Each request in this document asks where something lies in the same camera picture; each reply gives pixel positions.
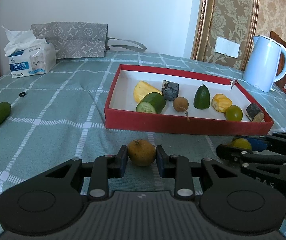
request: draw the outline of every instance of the cat picture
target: cat picture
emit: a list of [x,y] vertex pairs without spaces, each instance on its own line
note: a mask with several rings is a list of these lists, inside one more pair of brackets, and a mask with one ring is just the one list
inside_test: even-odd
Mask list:
[[40,53],[38,56],[30,56],[30,63],[32,66],[32,71],[37,69],[44,69],[44,56]]

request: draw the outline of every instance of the light blue kettle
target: light blue kettle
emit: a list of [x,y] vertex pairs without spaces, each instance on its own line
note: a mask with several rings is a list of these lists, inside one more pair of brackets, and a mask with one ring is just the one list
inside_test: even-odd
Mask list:
[[[269,92],[274,82],[286,74],[286,48],[275,40],[258,35],[253,37],[254,49],[246,65],[243,79],[264,92]],[[285,64],[276,76],[279,57],[283,53]]]

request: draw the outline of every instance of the silver rivet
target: silver rivet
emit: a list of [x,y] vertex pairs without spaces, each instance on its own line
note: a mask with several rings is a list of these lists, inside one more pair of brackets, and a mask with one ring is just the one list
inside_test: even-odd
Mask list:
[[103,197],[105,195],[105,191],[99,188],[93,189],[90,191],[90,195],[92,197]]
[[188,188],[181,188],[178,190],[178,195],[181,197],[189,197],[193,194],[193,191],[191,191]]

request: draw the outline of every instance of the kettle spout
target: kettle spout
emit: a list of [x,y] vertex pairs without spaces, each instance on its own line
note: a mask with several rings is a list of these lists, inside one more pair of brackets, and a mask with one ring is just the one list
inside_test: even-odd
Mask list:
[[256,45],[257,40],[258,40],[258,36],[253,36],[254,46]]

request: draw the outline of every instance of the tissue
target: tissue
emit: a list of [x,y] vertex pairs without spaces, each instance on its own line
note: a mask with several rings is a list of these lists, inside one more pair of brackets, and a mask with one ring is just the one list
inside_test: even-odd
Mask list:
[[5,29],[5,33],[9,40],[9,43],[4,48],[6,57],[10,56],[12,53],[16,51],[24,50],[30,47],[34,47],[34,46],[47,43],[46,39],[37,39],[34,36],[32,30],[29,30],[27,32],[9,31],[4,26],[2,26],[2,28]]

